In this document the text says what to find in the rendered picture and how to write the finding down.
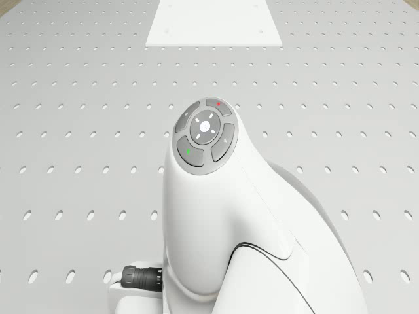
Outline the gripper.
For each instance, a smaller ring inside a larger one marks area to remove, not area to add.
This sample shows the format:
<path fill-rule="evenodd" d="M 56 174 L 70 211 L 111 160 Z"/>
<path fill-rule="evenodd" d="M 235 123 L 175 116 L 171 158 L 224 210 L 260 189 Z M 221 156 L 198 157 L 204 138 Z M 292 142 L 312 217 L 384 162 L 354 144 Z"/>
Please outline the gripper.
<path fill-rule="evenodd" d="M 109 282 L 110 314 L 162 314 L 161 292 L 124 288 L 120 280 L 122 272 L 114 273 Z"/>

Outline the white board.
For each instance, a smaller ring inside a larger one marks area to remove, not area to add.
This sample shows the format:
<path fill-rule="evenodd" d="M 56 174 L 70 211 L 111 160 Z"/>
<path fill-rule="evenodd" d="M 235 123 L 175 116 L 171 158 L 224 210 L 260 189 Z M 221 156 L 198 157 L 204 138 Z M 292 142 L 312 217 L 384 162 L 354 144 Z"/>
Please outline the white board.
<path fill-rule="evenodd" d="M 281 46 L 265 0 L 160 0 L 146 45 Z"/>

